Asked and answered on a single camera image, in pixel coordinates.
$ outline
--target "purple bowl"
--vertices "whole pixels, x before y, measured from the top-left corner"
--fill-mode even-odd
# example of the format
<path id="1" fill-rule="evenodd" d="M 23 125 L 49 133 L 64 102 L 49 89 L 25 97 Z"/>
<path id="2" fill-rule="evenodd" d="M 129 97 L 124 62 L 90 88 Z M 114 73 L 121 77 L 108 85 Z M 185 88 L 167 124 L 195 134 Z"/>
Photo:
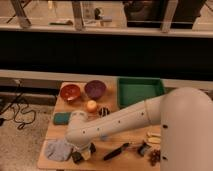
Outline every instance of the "purple bowl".
<path id="1" fill-rule="evenodd" d="M 84 91 L 90 99 L 97 100 L 103 96 L 106 85 L 102 81 L 93 80 L 85 85 Z"/>

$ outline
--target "floor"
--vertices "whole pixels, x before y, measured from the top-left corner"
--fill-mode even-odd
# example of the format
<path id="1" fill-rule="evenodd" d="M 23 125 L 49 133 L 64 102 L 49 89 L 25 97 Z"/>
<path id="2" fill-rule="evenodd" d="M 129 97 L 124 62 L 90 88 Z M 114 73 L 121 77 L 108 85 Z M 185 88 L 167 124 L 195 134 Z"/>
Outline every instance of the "floor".
<path id="1" fill-rule="evenodd" d="M 13 121 L 4 122 L 0 127 L 0 171 L 39 171 L 37 160 L 53 109 L 53 105 L 30 104 L 29 110 L 37 113 L 36 120 L 23 130 L 18 130 L 19 124 Z M 11 118 L 13 110 L 9 109 L 1 116 Z M 17 119 L 30 121 L 32 114 L 19 114 Z"/>
<path id="2" fill-rule="evenodd" d="M 213 8 L 213 1 L 206 2 Z M 104 15 L 116 21 L 115 27 L 126 27 L 126 19 L 123 7 L 120 2 L 95 2 L 94 8 L 101 7 Z M 0 24 L 6 23 L 13 15 L 14 10 L 10 1 L 0 1 Z M 47 1 L 32 0 L 26 7 L 25 12 L 33 25 L 49 25 L 50 22 L 73 21 L 72 5 L 68 1 L 54 2 L 52 5 Z M 9 24 L 17 24 L 17 18 L 14 17 Z M 213 30 L 213 11 L 207 5 L 201 10 L 201 17 L 198 17 L 194 23 L 193 30 Z"/>

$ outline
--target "bowl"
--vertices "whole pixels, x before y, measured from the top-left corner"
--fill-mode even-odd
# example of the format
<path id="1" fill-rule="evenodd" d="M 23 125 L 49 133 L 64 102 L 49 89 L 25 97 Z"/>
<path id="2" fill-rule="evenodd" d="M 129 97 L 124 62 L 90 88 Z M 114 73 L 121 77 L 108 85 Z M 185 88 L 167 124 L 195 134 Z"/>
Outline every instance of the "bowl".
<path id="1" fill-rule="evenodd" d="M 67 102 L 74 101 L 81 95 L 80 87 L 75 84 L 68 84 L 64 86 L 60 91 L 60 96 Z"/>
<path id="2" fill-rule="evenodd" d="M 92 80 L 84 86 L 84 91 L 90 99 L 97 100 L 105 93 L 106 85 L 102 81 Z"/>

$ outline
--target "gray cloth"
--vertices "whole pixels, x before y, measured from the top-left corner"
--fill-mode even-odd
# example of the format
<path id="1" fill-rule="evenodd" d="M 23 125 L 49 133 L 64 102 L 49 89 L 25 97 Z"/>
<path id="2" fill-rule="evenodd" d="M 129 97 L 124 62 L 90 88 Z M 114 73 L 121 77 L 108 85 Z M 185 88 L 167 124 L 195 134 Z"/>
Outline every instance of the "gray cloth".
<path id="1" fill-rule="evenodd" d="M 44 154 L 49 160 L 66 161 L 70 158 L 73 146 L 65 139 L 49 140 Z"/>

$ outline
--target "orange bowl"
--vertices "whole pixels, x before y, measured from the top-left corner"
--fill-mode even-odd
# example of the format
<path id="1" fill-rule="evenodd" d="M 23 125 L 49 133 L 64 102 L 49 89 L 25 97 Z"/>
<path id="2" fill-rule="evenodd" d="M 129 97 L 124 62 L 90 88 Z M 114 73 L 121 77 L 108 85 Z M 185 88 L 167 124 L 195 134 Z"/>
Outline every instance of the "orange bowl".
<path id="1" fill-rule="evenodd" d="M 80 87 L 75 84 L 68 84 L 62 87 L 60 96 L 64 101 L 71 102 L 81 95 Z"/>

